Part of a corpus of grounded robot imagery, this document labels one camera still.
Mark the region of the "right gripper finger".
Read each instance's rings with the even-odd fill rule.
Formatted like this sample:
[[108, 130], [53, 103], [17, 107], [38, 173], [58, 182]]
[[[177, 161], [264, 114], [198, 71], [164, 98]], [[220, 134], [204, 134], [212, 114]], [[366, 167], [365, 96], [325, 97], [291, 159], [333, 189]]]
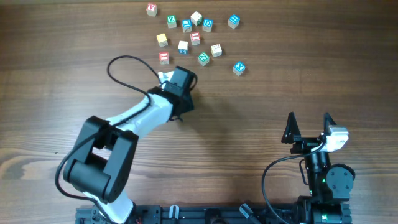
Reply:
[[301, 133], [295, 118], [294, 112], [290, 112], [287, 119], [287, 125], [282, 135], [281, 143], [293, 144], [301, 141]]
[[333, 118], [330, 116], [329, 113], [325, 113], [323, 116], [323, 133], [329, 134], [329, 126], [335, 126], [336, 123], [334, 122]]

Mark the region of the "green N letter block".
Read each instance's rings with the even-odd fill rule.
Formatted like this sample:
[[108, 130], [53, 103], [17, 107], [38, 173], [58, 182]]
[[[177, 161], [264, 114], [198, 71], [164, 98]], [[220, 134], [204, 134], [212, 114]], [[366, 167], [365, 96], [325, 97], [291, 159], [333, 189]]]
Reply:
[[197, 59], [198, 59], [198, 63], [201, 66], [205, 66], [210, 62], [210, 57], [206, 52], [202, 52], [201, 54], [199, 54]]

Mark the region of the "block with blue number side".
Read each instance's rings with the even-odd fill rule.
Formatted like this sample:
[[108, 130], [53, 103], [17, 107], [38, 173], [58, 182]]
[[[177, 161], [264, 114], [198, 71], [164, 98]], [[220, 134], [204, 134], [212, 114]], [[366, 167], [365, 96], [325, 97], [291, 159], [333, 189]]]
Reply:
[[178, 43], [178, 52], [180, 54], [188, 54], [188, 42], [180, 40]]

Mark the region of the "blue X letter block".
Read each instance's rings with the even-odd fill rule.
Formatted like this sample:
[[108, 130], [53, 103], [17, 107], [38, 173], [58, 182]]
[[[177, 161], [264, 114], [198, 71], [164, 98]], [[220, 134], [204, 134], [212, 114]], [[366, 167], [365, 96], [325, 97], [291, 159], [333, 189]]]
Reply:
[[246, 69], [245, 64], [243, 64], [242, 62], [237, 62], [234, 66], [233, 66], [233, 72], [237, 75], [240, 76]]

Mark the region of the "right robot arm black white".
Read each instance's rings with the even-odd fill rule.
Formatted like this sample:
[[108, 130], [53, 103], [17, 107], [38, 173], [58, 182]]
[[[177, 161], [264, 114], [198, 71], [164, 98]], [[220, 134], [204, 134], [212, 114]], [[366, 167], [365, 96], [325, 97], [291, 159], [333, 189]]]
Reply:
[[291, 223], [349, 224], [351, 210], [347, 202], [356, 174], [345, 164], [332, 164], [329, 154], [341, 149], [349, 139], [344, 126], [337, 125], [327, 113], [323, 132], [318, 137], [301, 136], [295, 115], [289, 113], [281, 142], [292, 144], [291, 154], [303, 155], [300, 167], [309, 196], [300, 196], [292, 207]]

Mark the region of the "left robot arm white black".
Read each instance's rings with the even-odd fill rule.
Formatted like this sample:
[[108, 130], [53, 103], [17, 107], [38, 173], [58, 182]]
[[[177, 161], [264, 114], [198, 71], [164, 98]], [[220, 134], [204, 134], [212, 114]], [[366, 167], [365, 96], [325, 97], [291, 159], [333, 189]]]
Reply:
[[138, 141], [156, 127], [193, 109], [190, 88], [170, 83], [145, 92], [124, 113], [88, 118], [73, 149], [60, 163], [55, 180], [63, 178], [93, 202], [107, 222], [126, 223], [134, 210], [124, 187]]

